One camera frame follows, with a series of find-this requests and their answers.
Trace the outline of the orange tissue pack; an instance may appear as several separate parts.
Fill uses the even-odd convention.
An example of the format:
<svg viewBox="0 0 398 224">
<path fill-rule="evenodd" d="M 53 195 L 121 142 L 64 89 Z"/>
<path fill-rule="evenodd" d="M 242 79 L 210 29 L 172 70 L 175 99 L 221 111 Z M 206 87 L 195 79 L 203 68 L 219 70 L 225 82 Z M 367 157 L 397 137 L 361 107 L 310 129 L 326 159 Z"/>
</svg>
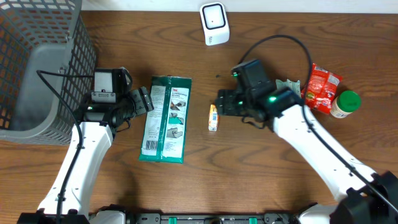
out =
<svg viewBox="0 0 398 224">
<path fill-rule="evenodd" d="M 218 120 L 219 116 L 216 105 L 210 105 L 209 120 L 208 120 L 208 129 L 210 131 L 217 131 Z"/>
</svg>

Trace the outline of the green glove package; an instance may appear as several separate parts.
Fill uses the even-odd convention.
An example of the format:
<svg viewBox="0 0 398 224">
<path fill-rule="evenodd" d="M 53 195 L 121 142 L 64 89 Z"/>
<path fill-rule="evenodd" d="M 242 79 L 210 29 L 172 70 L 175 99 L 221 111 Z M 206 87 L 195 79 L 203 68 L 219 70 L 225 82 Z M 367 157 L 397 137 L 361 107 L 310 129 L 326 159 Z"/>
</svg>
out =
<svg viewBox="0 0 398 224">
<path fill-rule="evenodd" d="M 192 79 L 153 77 L 140 161 L 183 163 Z"/>
</svg>

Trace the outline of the teal tissue pack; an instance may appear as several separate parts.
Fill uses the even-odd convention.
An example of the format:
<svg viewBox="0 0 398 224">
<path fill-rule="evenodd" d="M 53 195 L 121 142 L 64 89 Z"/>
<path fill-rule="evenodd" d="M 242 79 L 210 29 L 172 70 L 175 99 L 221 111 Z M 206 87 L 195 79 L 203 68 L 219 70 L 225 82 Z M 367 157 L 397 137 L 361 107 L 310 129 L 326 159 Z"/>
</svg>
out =
<svg viewBox="0 0 398 224">
<path fill-rule="evenodd" d="M 296 95 L 298 95 L 299 97 L 301 97 L 301 90 L 300 90 L 300 81 L 296 81 L 293 82 L 289 79 L 287 79 L 286 81 L 282 81 L 282 80 L 276 80 L 275 81 L 276 87 L 277 89 L 282 89 L 282 88 L 290 88 Z"/>
</svg>

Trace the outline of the orange snack bag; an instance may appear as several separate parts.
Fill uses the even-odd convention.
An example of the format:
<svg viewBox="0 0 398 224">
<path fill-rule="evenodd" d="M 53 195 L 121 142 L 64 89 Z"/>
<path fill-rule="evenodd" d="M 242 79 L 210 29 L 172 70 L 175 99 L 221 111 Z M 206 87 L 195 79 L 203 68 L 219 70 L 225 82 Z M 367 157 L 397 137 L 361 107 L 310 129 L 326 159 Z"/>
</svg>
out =
<svg viewBox="0 0 398 224">
<path fill-rule="evenodd" d="M 329 114 L 337 87 L 342 80 L 342 76 L 313 63 L 310 80 L 303 87 L 301 97 L 305 98 L 305 104 L 309 108 Z"/>
</svg>

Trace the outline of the green lid spice jar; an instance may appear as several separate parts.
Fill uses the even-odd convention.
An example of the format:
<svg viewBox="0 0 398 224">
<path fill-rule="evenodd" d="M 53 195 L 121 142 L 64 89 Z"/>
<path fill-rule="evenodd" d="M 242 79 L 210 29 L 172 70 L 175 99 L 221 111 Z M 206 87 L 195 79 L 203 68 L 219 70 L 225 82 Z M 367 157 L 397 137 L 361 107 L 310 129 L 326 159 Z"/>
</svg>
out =
<svg viewBox="0 0 398 224">
<path fill-rule="evenodd" d="M 345 118 L 361 106 L 361 97 L 354 91 L 347 90 L 336 97 L 331 105 L 330 114 L 335 118 Z"/>
</svg>

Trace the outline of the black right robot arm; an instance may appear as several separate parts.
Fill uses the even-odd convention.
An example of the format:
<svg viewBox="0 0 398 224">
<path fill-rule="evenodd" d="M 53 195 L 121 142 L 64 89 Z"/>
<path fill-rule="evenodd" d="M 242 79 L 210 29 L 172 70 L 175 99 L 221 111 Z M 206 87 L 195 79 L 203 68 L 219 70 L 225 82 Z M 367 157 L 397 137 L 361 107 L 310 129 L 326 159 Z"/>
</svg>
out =
<svg viewBox="0 0 398 224">
<path fill-rule="evenodd" d="M 397 177 L 350 154 L 289 88 L 219 90 L 222 115 L 254 118 L 289 143 L 329 188 L 337 206 L 313 205 L 296 223 L 397 223 Z"/>
</svg>

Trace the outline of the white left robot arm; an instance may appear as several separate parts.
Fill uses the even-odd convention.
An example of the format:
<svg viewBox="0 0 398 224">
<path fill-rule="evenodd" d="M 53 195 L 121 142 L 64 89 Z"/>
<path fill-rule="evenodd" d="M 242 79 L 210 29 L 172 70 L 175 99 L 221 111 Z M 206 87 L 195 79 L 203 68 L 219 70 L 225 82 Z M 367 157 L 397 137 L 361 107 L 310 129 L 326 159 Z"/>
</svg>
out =
<svg viewBox="0 0 398 224">
<path fill-rule="evenodd" d="M 147 88 L 125 92 L 115 103 L 99 102 L 110 92 L 88 92 L 74 115 L 77 124 L 58 175 L 34 213 L 18 223 L 127 223 L 128 213 L 110 205 L 90 215 L 90 200 L 105 154 L 120 125 L 154 109 Z"/>
</svg>

